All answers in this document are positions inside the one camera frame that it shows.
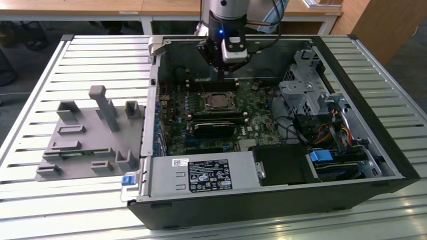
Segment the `gray 3d-printed part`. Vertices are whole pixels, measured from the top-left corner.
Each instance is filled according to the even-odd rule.
[[[127,119],[140,119],[143,117],[137,101],[127,101],[124,111]]]
[[[84,133],[85,131],[87,131],[85,126],[83,126],[81,124],[61,126],[57,129],[57,133],[60,135]]]
[[[77,119],[75,118],[75,114],[80,111],[75,101],[61,101],[56,113],[63,120],[64,123],[77,123]]]
[[[112,132],[119,131],[119,124],[116,121],[116,109],[113,106],[113,102],[107,100],[105,98],[105,87],[103,85],[91,86],[88,90],[88,96],[91,99],[93,99],[97,103],[99,110],[101,112],[103,118],[107,121],[109,130]]]
[[[96,107],[69,110],[79,125],[57,121],[36,181],[119,176],[137,169],[145,107],[131,102],[115,108],[116,132],[97,110]]]
[[[61,169],[56,164],[45,164],[44,166],[39,166],[36,172],[40,176],[47,178],[61,175]]]
[[[95,173],[104,173],[104,172],[112,172],[115,170],[112,164],[109,161],[92,161],[91,169]]]
[[[51,145],[53,150],[76,150],[81,148],[79,141],[55,141]]]
[[[131,152],[127,151],[127,157],[124,158],[121,153],[117,151],[116,155],[115,155],[115,163],[119,165],[120,169],[124,172],[131,171],[132,169],[135,169],[137,167],[137,160]]]

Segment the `cable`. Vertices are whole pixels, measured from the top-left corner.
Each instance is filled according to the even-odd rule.
[[[279,0],[280,1],[280,5],[282,5],[282,10],[283,10],[283,14],[282,14],[282,17],[280,17],[280,14],[279,14],[279,11],[276,11],[276,16],[278,16],[278,20],[274,21],[274,22],[266,22],[266,21],[260,21],[260,22],[256,22],[256,21],[247,21],[247,24],[250,25],[259,25],[259,26],[274,26],[274,25],[278,25],[280,22],[282,22],[282,19],[284,17],[284,14],[286,14],[286,6],[283,4],[283,0]],[[278,8],[276,6],[276,3],[274,0],[271,0],[272,2],[272,5],[275,6],[275,8]]]
[[[200,0],[200,16],[199,16],[199,24],[202,27],[202,5],[203,5],[203,0]]]
[[[1,93],[0,96],[15,95],[15,94],[32,94],[32,93],[31,92],[11,92],[11,93]]]
[[[275,13],[278,14],[278,17],[279,17],[279,23],[278,23],[278,35],[275,37],[275,39],[266,45],[266,46],[260,46],[258,51],[262,51],[267,48],[270,48],[272,45],[276,44],[276,42],[279,42],[279,39],[282,37],[282,26],[280,26],[280,22],[282,22],[282,18],[283,16],[280,17],[280,13],[279,13],[279,9],[278,9],[278,6],[276,6],[276,3],[275,3],[275,0],[271,0],[272,2],[272,5],[274,5],[274,10],[275,10]],[[284,4],[283,4],[283,1],[280,0],[280,4],[282,4],[282,9],[283,9],[283,14],[284,14]]]

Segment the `green motherboard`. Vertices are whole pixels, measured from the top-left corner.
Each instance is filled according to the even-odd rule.
[[[247,151],[248,147],[255,145],[282,142],[270,111],[274,88],[263,86],[256,79],[239,80],[235,83],[238,84],[236,90],[228,92],[210,92],[210,89],[190,92],[188,85],[168,86],[169,93],[164,93],[160,97],[168,156],[239,152]],[[195,123],[190,115],[215,115],[222,111],[244,115],[244,121],[235,124],[232,136],[196,138]]]

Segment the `motherboard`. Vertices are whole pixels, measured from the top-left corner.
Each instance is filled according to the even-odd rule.
[[[239,152],[279,144],[272,91],[274,86],[258,79],[164,82],[159,101],[167,155]]]

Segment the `floor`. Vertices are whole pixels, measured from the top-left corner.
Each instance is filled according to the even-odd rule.
[[[45,36],[49,42],[47,48],[31,51],[23,44],[13,47],[1,47],[9,62],[17,72],[17,79],[7,86],[0,87],[0,145],[8,135],[9,129],[20,114],[29,93],[37,83],[39,77],[48,64],[51,55],[56,49],[64,34],[75,35],[105,35],[108,31],[101,24],[89,22],[43,22]],[[123,28],[124,34],[140,34],[140,29],[135,25]],[[412,96],[422,109],[427,111],[427,20],[419,26],[415,36],[412,36],[395,57],[390,61],[386,69]]]

